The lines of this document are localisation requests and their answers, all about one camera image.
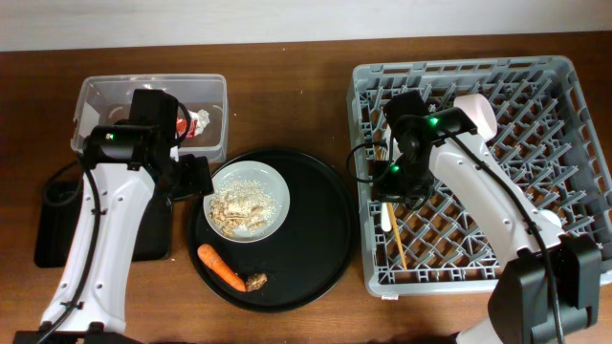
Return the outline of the white plastic fork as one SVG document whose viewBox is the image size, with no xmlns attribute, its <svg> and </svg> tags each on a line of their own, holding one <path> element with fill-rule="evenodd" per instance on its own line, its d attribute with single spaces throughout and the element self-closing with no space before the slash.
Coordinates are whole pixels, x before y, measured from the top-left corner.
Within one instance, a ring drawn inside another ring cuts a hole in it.
<svg viewBox="0 0 612 344">
<path fill-rule="evenodd" d="M 392 229 L 390 207 L 390 203 L 382 203 L 381 205 L 381 228 L 383 232 L 389 232 Z"/>
</svg>

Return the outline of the red snack wrapper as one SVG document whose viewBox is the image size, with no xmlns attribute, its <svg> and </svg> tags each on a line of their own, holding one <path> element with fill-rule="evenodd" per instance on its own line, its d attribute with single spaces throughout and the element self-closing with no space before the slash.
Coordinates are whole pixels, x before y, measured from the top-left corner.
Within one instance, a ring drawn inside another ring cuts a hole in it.
<svg viewBox="0 0 612 344">
<path fill-rule="evenodd" d="M 185 118 L 177 118 L 176 130 L 178 137 L 186 136 L 188 139 L 194 138 L 198 130 L 198 119 L 193 118 L 190 124 L 187 124 Z"/>
</svg>

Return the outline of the white tissue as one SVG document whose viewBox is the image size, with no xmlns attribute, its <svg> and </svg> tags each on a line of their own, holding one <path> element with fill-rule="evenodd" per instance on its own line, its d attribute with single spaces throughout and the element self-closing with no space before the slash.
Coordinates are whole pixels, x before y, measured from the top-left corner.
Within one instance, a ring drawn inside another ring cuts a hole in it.
<svg viewBox="0 0 612 344">
<path fill-rule="evenodd" d="M 201 135 L 205 128 L 209 125 L 209 112 L 201 109 L 198 112 L 188 112 L 191 118 L 189 124 L 189 131 L 187 133 L 188 138 L 194 138 Z"/>
</svg>

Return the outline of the wooden chopstick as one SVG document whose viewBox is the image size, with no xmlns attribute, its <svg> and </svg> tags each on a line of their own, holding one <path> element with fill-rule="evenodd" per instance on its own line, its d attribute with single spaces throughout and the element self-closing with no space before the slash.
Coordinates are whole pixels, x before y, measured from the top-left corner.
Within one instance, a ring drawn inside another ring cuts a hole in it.
<svg viewBox="0 0 612 344">
<path fill-rule="evenodd" d="M 398 252 L 401 258 L 402 267 L 404 270 L 406 270 L 407 263 L 406 263 L 405 253 L 404 253 L 404 247 L 403 247 L 400 230 L 399 230 L 398 223 L 397 223 L 397 218 L 395 216 L 395 210 L 394 210 L 393 204 L 387 203 L 386 208 L 387 208 L 390 224 L 391 224 L 391 227 L 394 233 L 395 242 L 396 242 Z"/>
</svg>

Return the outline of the grey plate with food scraps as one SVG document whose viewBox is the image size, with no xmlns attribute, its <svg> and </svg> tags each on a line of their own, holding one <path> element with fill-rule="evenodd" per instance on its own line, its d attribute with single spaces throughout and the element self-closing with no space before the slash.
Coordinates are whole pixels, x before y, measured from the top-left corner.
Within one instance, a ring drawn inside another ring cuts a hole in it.
<svg viewBox="0 0 612 344">
<path fill-rule="evenodd" d="M 281 174 L 259 161 L 236 161 L 212 177 L 214 192 L 203 199 L 203 214 L 213 232 L 238 244 L 261 241 L 285 222 L 289 186 Z"/>
</svg>

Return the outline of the orange carrot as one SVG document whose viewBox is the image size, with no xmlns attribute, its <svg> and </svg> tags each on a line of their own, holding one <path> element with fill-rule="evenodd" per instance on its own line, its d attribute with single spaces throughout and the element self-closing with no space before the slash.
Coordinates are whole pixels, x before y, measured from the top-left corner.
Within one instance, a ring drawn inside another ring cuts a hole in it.
<svg viewBox="0 0 612 344">
<path fill-rule="evenodd" d="M 240 292 L 247 291 L 245 282 L 233 272 L 211 245 L 200 245 L 197 248 L 197 255 L 207 268 L 211 269 L 233 289 Z"/>
</svg>

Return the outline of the pink saucer plate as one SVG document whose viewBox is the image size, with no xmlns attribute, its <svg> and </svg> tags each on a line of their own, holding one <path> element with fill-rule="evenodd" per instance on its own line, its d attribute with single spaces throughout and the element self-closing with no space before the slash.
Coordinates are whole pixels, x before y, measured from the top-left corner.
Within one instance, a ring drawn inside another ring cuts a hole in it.
<svg viewBox="0 0 612 344">
<path fill-rule="evenodd" d="M 453 106 L 461 109 L 475 124 L 477 133 L 485 141 L 493 139 L 497 134 L 497 121 L 489 101 L 481 94 L 457 97 Z"/>
</svg>

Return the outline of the cream plastic cup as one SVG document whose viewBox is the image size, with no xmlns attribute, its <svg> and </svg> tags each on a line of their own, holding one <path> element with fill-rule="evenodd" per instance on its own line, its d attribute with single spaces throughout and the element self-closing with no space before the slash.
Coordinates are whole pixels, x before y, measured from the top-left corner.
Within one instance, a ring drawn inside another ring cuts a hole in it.
<svg viewBox="0 0 612 344">
<path fill-rule="evenodd" d="M 558 217 L 558 215 L 555 212 L 551 210 L 547 210 L 547 209 L 542 209 L 540 213 L 554 225 L 558 227 L 562 227 L 561 219 Z"/>
</svg>

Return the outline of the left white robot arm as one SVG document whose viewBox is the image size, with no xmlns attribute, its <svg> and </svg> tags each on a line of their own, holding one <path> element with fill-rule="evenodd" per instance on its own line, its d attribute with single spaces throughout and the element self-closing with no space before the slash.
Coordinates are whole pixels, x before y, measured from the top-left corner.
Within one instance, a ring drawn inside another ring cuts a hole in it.
<svg viewBox="0 0 612 344">
<path fill-rule="evenodd" d="M 16 343 L 128 343 L 125 295 L 142 217 L 154 203 L 213 193 L 205 157 L 179 156 L 187 108 L 162 90 L 135 90 L 130 113 L 98 125 L 77 157 L 82 202 L 67 263 L 36 331 Z"/>
</svg>

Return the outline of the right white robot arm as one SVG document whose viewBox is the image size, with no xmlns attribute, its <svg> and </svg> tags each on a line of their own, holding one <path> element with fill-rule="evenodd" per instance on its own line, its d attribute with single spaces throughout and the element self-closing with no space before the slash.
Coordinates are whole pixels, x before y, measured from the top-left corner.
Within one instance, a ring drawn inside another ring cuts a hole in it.
<svg viewBox="0 0 612 344">
<path fill-rule="evenodd" d="M 374 180 L 386 201 L 419 209 L 434 181 L 447 186 L 485 235 L 502 268 L 488 315 L 450 337 L 452 343 L 562 343 L 598 321 L 601 252 L 573 237 L 557 215 L 538 209 L 503 171 L 487 146 L 497 131 L 488 100 L 461 96 L 431 113 L 417 91 L 382 109 L 390 154 Z"/>
</svg>

